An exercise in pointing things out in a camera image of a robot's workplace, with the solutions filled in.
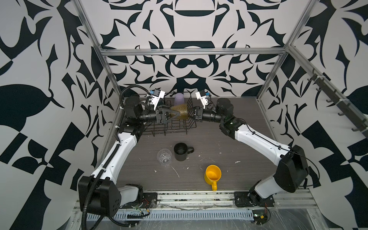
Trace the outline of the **black wire dish rack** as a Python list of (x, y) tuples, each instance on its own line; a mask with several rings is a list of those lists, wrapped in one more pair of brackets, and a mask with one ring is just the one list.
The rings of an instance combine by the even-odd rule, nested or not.
[[(163, 105), (173, 107), (174, 106), (174, 96), (176, 93), (172, 93), (171, 95), (173, 98), (163, 98), (159, 101), (158, 106), (156, 110), (162, 111)], [(171, 125), (164, 125), (164, 124), (158, 124), (156, 123), (156, 115), (155, 111), (150, 111), (148, 114), (146, 114), (147, 122), (145, 122), (145, 129), (143, 132), (143, 135), (159, 135), (159, 134), (171, 134), (171, 133), (180, 133), (185, 132), (187, 133), (188, 130), (194, 129), (197, 127), (196, 121), (193, 120), (191, 117), (194, 116), (194, 106), (193, 106), (193, 100), (191, 96), (190, 91), (186, 91), (183, 93), (185, 98), (185, 104), (188, 108), (188, 120), (176, 120)]]

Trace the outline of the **olive tinted glass cup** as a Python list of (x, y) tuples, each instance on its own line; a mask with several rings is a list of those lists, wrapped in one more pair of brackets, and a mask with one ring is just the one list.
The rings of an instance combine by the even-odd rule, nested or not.
[(186, 104), (173, 106), (171, 108), (173, 110), (180, 112), (180, 115), (171, 115), (171, 117), (178, 117), (178, 120), (188, 120), (189, 119), (188, 108)]

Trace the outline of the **lilac plastic cup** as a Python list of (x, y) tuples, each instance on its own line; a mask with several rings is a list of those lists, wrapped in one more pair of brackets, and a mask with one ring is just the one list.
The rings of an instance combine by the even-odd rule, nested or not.
[(176, 93), (174, 96), (174, 106), (185, 104), (183, 93)]

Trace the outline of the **clear glass cup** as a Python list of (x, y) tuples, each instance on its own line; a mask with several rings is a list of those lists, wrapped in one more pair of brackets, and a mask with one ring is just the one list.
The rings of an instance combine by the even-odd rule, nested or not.
[(172, 162), (172, 153), (169, 149), (161, 149), (157, 153), (157, 160), (161, 166), (167, 167)]

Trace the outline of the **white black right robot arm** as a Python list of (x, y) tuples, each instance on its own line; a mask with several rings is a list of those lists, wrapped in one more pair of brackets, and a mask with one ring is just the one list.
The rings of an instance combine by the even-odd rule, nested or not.
[(196, 121), (216, 122), (223, 134), (246, 144), (269, 159), (276, 167), (271, 176), (258, 181), (244, 198), (239, 198), (238, 207), (257, 207), (266, 204), (279, 192), (294, 193), (306, 181), (310, 173), (304, 150), (295, 145), (290, 147), (273, 140), (251, 128), (248, 123), (233, 114), (234, 106), (227, 98), (220, 98), (214, 108), (209, 109), (208, 96), (197, 96), (201, 106), (194, 107)]

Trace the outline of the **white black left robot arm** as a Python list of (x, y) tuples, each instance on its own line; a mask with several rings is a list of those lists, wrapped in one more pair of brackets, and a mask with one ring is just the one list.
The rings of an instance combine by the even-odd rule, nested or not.
[(118, 189), (118, 175), (128, 155), (138, 143), (148, 123), (167, 124), (177, 118), (180, 113), (173, 111), (163, 103), (166, 92), (155, 89), (146, 91), (146, 100), (142, 101), (138, 94), (125, 97), (124, 93), (132, 88), (145, 88), (133, 84), (126, 87), (119, 96), (120, 109), (123, 116), (115, 127), (113, 147), (104, 160), (90, 176), (84, 176), (78, 182), (78, 193), (81, 216), (81, 228), (86, 230), (87, 215), (98, 215), (92, 226), (96, 229), (103, 218), (113, 219), (120, 207), (129, 204), (139, 206), (143, 199), (143, 189), (139, 185), (128, 184)]

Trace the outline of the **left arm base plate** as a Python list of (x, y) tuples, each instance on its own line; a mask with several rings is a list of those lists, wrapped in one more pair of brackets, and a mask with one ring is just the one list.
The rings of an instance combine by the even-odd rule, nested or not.
[(139, 203), (139, 208), (149, 209), (154, 208), (157, 205), (158, 193), (157, 192), (144, 192), (143, 199)]

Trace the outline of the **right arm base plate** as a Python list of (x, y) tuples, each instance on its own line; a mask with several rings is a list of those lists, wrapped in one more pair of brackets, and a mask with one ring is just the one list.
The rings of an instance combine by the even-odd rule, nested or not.
[(234, 192), (234, 203), (238, 208), (246, 207), (274, 207), (273, 196), (268, 198), (260, 197), (256, 192)]

